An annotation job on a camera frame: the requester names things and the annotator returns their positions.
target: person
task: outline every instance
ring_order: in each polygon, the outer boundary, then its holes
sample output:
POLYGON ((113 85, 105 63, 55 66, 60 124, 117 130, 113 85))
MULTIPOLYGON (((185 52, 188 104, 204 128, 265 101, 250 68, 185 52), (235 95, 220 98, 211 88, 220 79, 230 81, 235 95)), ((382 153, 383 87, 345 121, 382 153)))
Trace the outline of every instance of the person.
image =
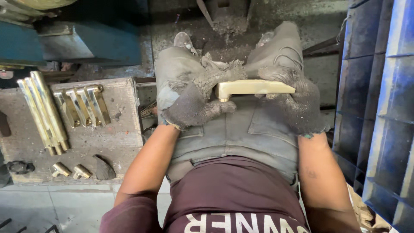
POLYGON ((245 66, 199 57, 181 32, 155 72, 159 125, 126 172, 101 233, 360 232, 294 23, 263 35, 245 66), (213 99, 217 83, 247 77, 296 91, 213 99), (161 228, 156 197, 164 176, 172 201, 161 228))

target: maroon t-shirt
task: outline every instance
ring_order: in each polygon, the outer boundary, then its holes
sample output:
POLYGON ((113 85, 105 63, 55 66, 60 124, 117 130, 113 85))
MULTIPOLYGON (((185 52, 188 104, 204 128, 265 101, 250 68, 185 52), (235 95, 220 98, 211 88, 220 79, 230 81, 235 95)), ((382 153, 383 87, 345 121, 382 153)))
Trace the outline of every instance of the maroon t-shirt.
POLYGON ((279 172, 254 160, 209 160, 171 185, 172 201, 158 224, 156 203, 124 201, 102 217, 101 233, 308 233, 298 198, 279 172))

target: cloth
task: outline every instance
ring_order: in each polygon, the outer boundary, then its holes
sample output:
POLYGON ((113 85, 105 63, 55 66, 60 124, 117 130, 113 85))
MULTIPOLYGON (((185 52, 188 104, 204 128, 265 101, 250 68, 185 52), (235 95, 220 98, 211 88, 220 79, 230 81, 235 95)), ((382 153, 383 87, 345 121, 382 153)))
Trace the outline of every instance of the cloth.
POLYGON ((279 172, 239 156, 206 161, 171 185, 163 229, 156 203, 131 198, 102 217, 100 233, 308 233, 298 197, 279 172))
MULTIPOLYGON (((301 41, 298 28, 292 22, 283 22, 274 31, 274 37, 264 46, 254 49, 244 66, 249 78, 258 78, 262 66, 280 65, 303 68, 301 41)), ((171 47, 159 53, 155 61, 157 77, 157 104, 159 112, 168 108, 179 97, 176 90, 184 87, 191 74, 204 70, 200 57, 187 49, 171 47)), ((269 101, 253 95, 232 96, 237 110, 220 115, 202 126, 181 132, 170 166, 190 161, 193 165, 227 155, 251 158, 278 169, 289 182, 295 182, 298 145, 296 134, 284 122, 283 115, 269 101)), ((170 169, 168 176, 180 179, 182 170, 170 169)))

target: white tile floor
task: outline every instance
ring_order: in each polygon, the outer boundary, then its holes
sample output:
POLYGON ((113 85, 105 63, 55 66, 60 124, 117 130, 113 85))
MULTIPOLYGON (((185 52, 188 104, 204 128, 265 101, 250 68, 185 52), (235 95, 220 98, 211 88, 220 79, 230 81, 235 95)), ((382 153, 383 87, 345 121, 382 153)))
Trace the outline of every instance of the white tile floor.
MULTIPOLYGON (((101 217, 115 201, 120 185, 8 186, 0 189, 0 223, 12 222, 0 229, 23 233, 44 233, 56 224, 61 233, 95 233, 101 217)), ((162 226, 171 203, 170 186, 166 179, 158 198, 158 219, 162 226)))

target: work glove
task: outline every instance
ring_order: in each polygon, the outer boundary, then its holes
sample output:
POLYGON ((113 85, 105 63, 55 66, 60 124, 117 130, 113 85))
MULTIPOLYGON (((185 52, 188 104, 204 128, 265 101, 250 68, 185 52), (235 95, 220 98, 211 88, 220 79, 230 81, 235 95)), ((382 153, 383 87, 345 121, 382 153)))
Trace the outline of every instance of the work glove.
POLYGON ((214 62, 207 53, 201 58, 205 71, 191 74, 191 81, 176 90, 180 96, 161 112, 161 117, 167 124, 186 130, 189 126, 203 125, 222 113, 234 112, 236 105, 232 101, 208 101, 217 83, 247 79, 242 64, 239 60, 230 63, 214 62))
POLYGON ((318 87, 305 77, 303 71, 283 66, 265 66, 259 76, 270 81, 280 81, 296 89, 292 94, 267 94, 280 108, 285 122, 297 135, 311 138, 314 133, 329 130, 320 114, 318 87))

